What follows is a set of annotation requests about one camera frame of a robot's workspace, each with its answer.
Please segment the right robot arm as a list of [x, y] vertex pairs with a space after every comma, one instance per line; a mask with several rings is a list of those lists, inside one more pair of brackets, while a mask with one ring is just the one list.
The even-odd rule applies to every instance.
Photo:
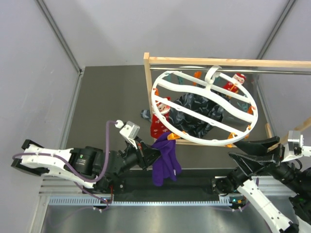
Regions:
[[[275, 136], [261, 141], [239, 141], [243, 153], [230, 153], [237, 167], [226, 176], [212, 179], [218, 195], [242, 195], [262, 216], [273, 233], [309, 233], [311, 231], [311, 170], [296, 167], [300, 158], [310, 157], [299, 131], [290, 131], [282, 144]], [[286, 217], [269, 196], [287, 196], [297, 223]]]

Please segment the purple sock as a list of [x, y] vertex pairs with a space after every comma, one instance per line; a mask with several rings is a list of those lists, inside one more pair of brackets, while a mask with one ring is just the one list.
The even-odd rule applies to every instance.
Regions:
[[155, 186], [162, 186], [166, 178], [177, 181], [177, 175], [182, 172], [176, 157], [176, 141], [168, 140], [170, 132], [163, 133], [152, 148], [160, 151], [160, 157], [152, 164], [152, 180]]

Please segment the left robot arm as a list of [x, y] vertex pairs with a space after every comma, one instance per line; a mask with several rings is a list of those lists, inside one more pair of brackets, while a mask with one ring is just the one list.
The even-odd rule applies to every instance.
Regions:
[[86, 146], [66, 150], [47, 149], [25, 140], [23, 153], [13, 156], [11, 166], [35, 176], [51, 176], [72, 181], [93, 193], [105, 193], [135, 166], [146, 170], [161, 153], [137, 138], [125, 150], [105, 152]]

